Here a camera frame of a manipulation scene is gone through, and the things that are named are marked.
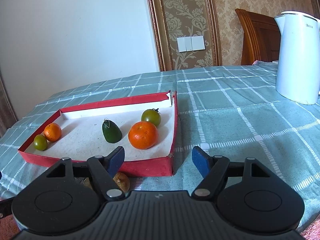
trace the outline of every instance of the green fruit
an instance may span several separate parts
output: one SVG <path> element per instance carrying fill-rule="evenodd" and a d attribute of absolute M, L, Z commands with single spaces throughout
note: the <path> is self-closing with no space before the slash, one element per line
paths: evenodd
<path fill-rule="evenodd" d="M 161 115 L 158 112 L 158 109 L 148 109 L 144 111 L 141 116 L 141 121 L 151 122 L 158 127 L 161 123 Z"/>
<path fill-rule="evenodd" d="M 33 146 L 38 151 L 44 151 L 48 146 L 47 139 L 42 134 L 38 134 L 33 140 Z"/>
<path fill-rule="evenodd" d="M 109 143 L 117 143 L 122 138 L 122 132 L 112 121 L 105 119 L 102 124 L 103 136 Z"/>

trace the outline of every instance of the wall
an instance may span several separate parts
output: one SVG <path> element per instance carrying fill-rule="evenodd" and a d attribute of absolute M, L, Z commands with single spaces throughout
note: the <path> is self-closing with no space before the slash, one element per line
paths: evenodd
<path fill-rule="evenodd" d="M 205 0 L 162 0 L 173 69 L 213 66 Z M 179 52 L 177 37 L 204 36 L 205 50 Z"/>
<path fill-rule="evenodd" d="M 236 8 L 274 17 L 296 10 L 313 15 L 311 0 L 214 0 L 216 5 L 223 65 L 240 65 L 243 29 Z"/>
<path fill-rule="evenodd" d="M 62 90 L 159 71 L 146 0 L 0 0 L 0 70 L 20 119 Z"/>

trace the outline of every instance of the electric kettle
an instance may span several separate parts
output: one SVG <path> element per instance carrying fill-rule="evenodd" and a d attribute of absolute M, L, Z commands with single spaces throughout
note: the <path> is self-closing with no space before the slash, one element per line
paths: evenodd
<path fill-rule="evenodd" d="M 275 20 L 281 33 L 276 90 L 313 105 L 320 87 L 320 20 L 295 11 L 282 12 Z"/>

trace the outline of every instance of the light switch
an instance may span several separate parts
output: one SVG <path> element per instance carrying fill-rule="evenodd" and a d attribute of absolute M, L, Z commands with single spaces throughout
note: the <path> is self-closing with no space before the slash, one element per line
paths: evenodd
<path fill-rule="evenodd" d="M 187 51 L 184 37 L 177 38 L 177 43 L 178 43 L 178 51 L 179 52 Z"/>
<path fill-rule="evenodd" d="M 184 42 L 186 44 L 186 50 L 192 51 L 191 37 L 184 37 Z"/>
<path fill-rule="evenodd" d="M 192 43 L 192 50 L 205 49 L 203 36 L 192 36 L 191 43 Z"/>

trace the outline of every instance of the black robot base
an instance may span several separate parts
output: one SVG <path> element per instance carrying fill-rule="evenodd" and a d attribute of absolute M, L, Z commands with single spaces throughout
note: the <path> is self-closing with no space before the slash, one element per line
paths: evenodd
<path fill-rule="evenodd" d="M 21 232 L 14 240 L 302 240 L 301 197 L 258 160 L 230 162 L 194 147 L 203 180 L 192 192 L 131 191 L 113 181 L 123 147 L 84 163 L 60 159 L 16 197 L 0 202 Z M 75 181 L 89 177 L 93 190 Z M 229 177 L 240 183 L 225 188 Z"/>

